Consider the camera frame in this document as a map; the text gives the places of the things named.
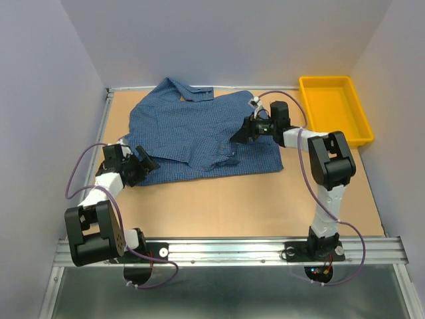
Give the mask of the blue checked long sleeve shirt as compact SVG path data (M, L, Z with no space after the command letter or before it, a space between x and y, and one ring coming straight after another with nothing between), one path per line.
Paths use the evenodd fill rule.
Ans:
M230 142L254 110L252 97L247 90L215 96L211 87L165 78L129 114L126 139L131 150L141 146L160 166L140 185L283 170L272 137Z

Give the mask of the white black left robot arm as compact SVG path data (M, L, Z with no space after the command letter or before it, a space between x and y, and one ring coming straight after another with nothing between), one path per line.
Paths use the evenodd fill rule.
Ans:
M125 139L100 144L104 154L87 196L66 210L64 220L72 262L85 266L123 257L134 262L147 256L145 237L138 228L125 231L116 197L134 187L160 165L141 147L132 152Z

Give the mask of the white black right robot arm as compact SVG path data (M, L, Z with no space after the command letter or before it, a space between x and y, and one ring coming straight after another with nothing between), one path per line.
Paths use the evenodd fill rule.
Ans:
M346 186L356 173L356 165L343 132L312 132L295 127L290 122L286 102L275 101L270 105L271 114L260 116L264 110L259 97L249 101L254 107L245 117L241 128L231 142L247 144L260 136L271 136L284 148L308 153L311 175L317 184L313 198L315 216L305 241L287 241L283 258L288 262L322 262L329 257L344 260L339 241L339 210Z

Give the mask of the yellow plastic bin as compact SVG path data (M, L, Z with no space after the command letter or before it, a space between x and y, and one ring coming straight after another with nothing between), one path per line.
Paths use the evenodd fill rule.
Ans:
M309 130L341 131L352 148L373 142L373 131L349 76L301 76L299 93Z

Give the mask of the aluminium left side rail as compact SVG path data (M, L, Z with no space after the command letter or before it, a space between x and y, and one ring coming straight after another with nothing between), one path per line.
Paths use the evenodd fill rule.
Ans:
M104 132L106 129L106 124L108 121L108 116L110 114L110 110L112 107L114 94L113 93L106 93L106 101L104 104L104 110L100 119L100 126L98 129L98 133L96 135L96 139L94 140L95 144L99 144L103 141ZM68 199L68 196L71 196L74 194L72 199L70 199L70 203L72 206L75 206L76 204L79 204L85 196L87 191L81 190L82 187L87 186L91 181L95 174L95 168L96 168L96 162L98 160L98 156L100 153L100 147L99 146L93 146L88 150L87 153L85 153L84 156L82 156L81 161L76 162L74 168L71 171L70 177L68 179L68 183L66 184L66 191L65 196ZM77 184L72 185L72 180L75 173L85 173L84 181L77 181Z

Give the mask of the aluminium rail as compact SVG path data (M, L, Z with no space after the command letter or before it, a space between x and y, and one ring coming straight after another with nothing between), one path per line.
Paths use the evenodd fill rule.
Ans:
M108 121L108 116L110 114L110 110L112 107L114 94L113 93L106 93L106 101L104 104L104 110L100 119L100 126L98 129L98 133L96 135L96 139L94 140L95 144L99 144L103 141L104 132L106 129L106 124ZM72 199L70 199L70 203L72 206L75 206L76 204L79 204L85 196L87 191L81 190L82 187L87 186L91 181L95 174L95 168L96 168L96 162L98 160L98 156L100 153L100 147L99 146L93 146L88 150L87 153L85 153L84 156L82 156L81 161L76 162L74 168L71 171L70 177L68 179L68 183L66 184L66 191L65 196L68 199L68 196L71 196L74 194ZM77 184L72 185L72 180L75 173L85 173L84 181L77 181Z
M113 92L141 92L153 90L155 86L122 86L107 88L109 93ZM299 86L212 86L214 90L298 90Z
M168 261L186 266L290 266L290 265L405 265L408 257L400 238L342 237L335 249L345 255L343 262L289 263L283 256L286 241L305 241L302 237L254 237L218 239L148 239L169 244Z

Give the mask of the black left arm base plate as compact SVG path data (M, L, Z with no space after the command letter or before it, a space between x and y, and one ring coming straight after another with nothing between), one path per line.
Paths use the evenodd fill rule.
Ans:
M167 260L169 244L162 242L147 242L145 245L140 245L134 249L135 252L155 259ZM131 252L124 253L127 263L153 263L153 261L135 256Z

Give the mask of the aluminium back rail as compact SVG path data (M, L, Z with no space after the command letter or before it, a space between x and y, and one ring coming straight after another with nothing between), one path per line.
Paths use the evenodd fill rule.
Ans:
M153 90L155 86L122 86L107 88L109 93L113 92L141 92ZM214 90L298 90L299 86L212 86Z

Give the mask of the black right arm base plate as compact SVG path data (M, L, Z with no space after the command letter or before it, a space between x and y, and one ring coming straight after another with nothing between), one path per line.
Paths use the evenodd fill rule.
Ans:
M289 263L324 263L330 261L343 262L345 255L338 255L335 248L313 248L306 241L286 241L283 256Z

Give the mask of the aluminium front rail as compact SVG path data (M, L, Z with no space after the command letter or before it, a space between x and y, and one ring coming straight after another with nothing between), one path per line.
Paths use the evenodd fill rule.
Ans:
M408 257L400 238L342 237L335 249L345 255L343 262L289 263L283 256L286 241L305 241L302 237L254 237L218 239L148 239L169 244L168 261L186 266L290 266L290 265L405 265Z

